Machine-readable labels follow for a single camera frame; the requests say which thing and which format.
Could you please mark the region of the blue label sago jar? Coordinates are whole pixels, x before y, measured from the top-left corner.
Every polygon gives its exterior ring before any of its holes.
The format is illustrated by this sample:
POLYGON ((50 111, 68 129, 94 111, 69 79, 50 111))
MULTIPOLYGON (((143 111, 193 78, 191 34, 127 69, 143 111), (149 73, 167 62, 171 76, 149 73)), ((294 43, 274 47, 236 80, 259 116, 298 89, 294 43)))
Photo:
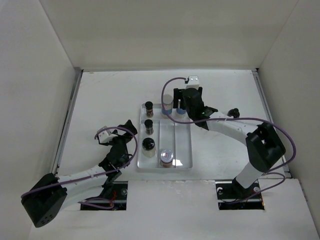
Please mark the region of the blue label sago jar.
POLYGON ((177 119, 182 119, 186 116, 186 110, 182 108, 177 108, 176 109, 176 118, 177 119))

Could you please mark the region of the silver lid beige jar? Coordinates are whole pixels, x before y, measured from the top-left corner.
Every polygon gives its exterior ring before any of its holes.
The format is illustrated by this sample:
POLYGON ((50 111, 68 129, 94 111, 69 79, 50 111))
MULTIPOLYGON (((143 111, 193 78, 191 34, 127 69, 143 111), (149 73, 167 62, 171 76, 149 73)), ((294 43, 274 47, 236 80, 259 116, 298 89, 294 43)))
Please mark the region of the silver lid beige jar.
POLYGON ((173 101, 174 98, 170 94, 165 94, 163 96, 162 102, 163 102, 163 108, 161 109, 161 115, 163 118, 167 118, 168 115, 172 115, 173 111, 173 101))

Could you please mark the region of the black knob cap grinder bottle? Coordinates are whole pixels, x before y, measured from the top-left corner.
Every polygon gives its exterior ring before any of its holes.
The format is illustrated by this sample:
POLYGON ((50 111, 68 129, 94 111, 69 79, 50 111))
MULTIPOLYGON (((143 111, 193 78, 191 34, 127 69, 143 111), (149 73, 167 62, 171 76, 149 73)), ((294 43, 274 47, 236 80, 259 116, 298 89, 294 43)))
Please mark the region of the black knob cap grinder bottle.
POLYGON ((156 143, 151 137, 146 137, 142 141, 142 153, 148 157, 152 158, 156 154, 156 143))

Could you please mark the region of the small black cap spice bottle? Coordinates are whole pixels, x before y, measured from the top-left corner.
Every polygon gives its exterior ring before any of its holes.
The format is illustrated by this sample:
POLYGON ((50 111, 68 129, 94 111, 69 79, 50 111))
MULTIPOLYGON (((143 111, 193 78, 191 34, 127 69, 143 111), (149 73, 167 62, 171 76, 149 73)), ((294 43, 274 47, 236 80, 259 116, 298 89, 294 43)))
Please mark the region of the small black cap spice bottle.
POLYGON ((144 106, 145 106, 145 110, 146 110, 146 116, 148 118, 152 118, 154 116, 153 103, 151 101, 147 101, 147 102, 145 102, 144 106))

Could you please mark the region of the white lid orange label jar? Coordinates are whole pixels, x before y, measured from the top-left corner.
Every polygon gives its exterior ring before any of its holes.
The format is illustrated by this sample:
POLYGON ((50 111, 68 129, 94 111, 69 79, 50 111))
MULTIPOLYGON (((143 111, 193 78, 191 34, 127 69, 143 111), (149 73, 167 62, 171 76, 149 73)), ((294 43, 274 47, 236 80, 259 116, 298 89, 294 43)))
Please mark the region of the white lid orange label jar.
POLYGON ((159 164, 163 168, 171 168, 173 166, 174 154, 170 149, 163 149, 159 155, 159 164))

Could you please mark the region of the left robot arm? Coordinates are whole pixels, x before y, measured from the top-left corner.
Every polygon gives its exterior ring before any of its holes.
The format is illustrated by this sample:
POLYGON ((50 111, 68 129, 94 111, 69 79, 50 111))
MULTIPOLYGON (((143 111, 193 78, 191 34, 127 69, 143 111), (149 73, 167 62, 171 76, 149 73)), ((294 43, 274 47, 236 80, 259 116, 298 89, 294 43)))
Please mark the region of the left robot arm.
POLYGON ((116 127, 103 127, 95 135, 99 145, 109 146, 106 157, 94 167, 68 175, 45 174, 33 188, 21 196, 21 204, 36 228, 51 222, 64 208, 75 203, 88 205, 91 199, 108 199, 114 181, 136 155, 127 144, 136 141, 131 120, 116 127))

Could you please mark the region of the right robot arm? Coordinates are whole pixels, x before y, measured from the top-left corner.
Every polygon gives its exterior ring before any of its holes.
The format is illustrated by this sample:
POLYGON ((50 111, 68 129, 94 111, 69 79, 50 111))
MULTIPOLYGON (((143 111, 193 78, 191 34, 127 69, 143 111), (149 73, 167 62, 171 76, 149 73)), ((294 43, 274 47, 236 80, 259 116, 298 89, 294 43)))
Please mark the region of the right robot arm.
POLYGON ((238 199, 248 197, 250 188, 266 174, 286 153, 286 149, 270 122, 251 124, 240 120, 238 108, 227 113, 206 106, 202 100, 202 88, 173 90, 173 108, 186 111, 194 124, 207 131, 228 136, 244 144, 248 163, 232 180, 232 192, 238 199))

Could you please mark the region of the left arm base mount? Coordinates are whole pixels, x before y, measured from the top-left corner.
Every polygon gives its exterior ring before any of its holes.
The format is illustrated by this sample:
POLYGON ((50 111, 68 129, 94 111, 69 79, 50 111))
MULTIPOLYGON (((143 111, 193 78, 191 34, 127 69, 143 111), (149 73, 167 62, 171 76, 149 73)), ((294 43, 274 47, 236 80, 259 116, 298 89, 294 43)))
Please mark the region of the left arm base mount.
POLYGON ((128 181, 106 183, 99 196, 80 204, 81 211, 125 211, 127 209, 128 181))

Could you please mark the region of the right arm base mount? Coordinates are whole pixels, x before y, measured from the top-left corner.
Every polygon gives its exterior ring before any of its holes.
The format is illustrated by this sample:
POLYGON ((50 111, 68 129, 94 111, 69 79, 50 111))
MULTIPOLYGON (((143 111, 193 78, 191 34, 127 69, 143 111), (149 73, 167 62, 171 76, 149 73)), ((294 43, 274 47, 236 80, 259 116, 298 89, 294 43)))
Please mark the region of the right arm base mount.
POLYGON ((238 188, 231 181, 216 181, 215 188, 221 211, 265 209, 258 181, 246 189, 238 188))

